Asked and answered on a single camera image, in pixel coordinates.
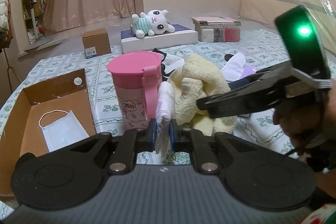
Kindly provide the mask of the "person's right hand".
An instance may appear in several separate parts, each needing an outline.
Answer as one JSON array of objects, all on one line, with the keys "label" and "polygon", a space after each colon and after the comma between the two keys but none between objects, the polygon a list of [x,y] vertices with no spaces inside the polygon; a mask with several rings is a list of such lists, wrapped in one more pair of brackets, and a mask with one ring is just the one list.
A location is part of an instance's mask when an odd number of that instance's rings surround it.
[{"label": "person's right hand", "polygon": [[273,123],[281,126],[294,147],[306,143],[307,137],[303,132],[317,126],[322,126],[323,132],[331,139],[335,139],[335,81],[328,93],[323,119],[316,104],[292,107],[288,112],[277,107],[273,114]]}]

